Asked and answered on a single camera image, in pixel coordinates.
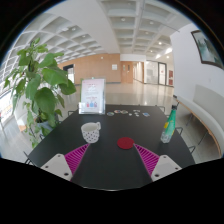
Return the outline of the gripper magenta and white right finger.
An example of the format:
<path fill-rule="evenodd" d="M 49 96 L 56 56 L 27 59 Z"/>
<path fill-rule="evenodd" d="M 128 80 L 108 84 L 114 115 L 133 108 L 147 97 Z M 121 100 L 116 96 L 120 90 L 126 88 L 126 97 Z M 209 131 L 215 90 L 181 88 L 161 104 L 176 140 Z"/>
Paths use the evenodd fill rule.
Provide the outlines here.
<path fill-rule="evenodd" d="M 163 177 L 181 170 L 181 167 L 168 155 L 159 156 L 138 144 L 135 144 L 134 147 L 139 153 L 145 169 L 147 170 L 152 181 L 157 181 Z"/>

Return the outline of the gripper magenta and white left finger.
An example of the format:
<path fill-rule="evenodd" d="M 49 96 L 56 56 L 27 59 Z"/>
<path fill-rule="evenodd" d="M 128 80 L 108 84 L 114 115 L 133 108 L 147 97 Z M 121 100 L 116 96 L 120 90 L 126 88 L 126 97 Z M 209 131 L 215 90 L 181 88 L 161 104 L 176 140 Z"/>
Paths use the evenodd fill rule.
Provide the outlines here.
<path fill-rule="evenodd" d="M 89 144 L 85 144 L 65 155 L 56 154 L 42 166 L 42 169 L 70 181 L 88 148 Z"/>

